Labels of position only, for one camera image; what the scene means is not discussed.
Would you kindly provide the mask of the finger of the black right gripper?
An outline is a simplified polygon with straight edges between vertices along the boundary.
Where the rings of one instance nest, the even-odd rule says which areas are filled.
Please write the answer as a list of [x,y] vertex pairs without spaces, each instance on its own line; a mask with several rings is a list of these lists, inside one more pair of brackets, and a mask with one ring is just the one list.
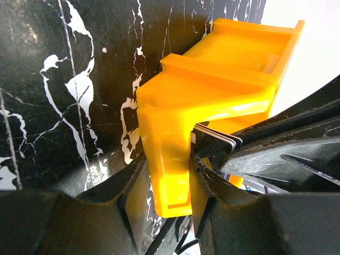
[[339,77],[283,112],[233,133],[243,145],[339,116]]
[[277,191],[339,191],[339,125],[311,125],[251,143],[227,155],[220,169]]

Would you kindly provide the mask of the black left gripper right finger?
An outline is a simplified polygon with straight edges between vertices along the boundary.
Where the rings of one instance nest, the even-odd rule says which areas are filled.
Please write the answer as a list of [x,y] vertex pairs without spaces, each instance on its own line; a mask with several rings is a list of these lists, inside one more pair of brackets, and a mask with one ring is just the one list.
[[339,254],[339,194],[257,194],[190,157],[195,236],[202,254]]

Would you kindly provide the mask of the small yellow plastic bin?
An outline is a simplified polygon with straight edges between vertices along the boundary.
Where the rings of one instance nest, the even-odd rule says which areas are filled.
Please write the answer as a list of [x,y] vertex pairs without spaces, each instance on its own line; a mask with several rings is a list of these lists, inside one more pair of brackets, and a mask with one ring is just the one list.
[[192,213],[191,131],[197,123],[267,112],[305,23],[275,27],[219,18],[182,55],[137,90],[140,137],[148,160],[156,212]]

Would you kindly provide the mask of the black credit cards stack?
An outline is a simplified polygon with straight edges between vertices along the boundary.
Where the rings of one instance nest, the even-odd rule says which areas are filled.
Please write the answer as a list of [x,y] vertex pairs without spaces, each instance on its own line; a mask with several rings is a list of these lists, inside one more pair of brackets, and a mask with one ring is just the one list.
[[226,134],[197,123],[193,128],[196,135],[194,151],[201,157],[208,157],[220,152],[229,154],[230,152],[240,149],[243,140],[231,134]]

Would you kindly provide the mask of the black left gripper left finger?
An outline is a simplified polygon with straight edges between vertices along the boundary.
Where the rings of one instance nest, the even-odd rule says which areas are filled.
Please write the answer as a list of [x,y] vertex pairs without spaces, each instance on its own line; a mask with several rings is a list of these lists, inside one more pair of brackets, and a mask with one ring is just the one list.
[[146,163],[71,197],[57,190],[1,191],[1,254],[137,254],[125,206]]

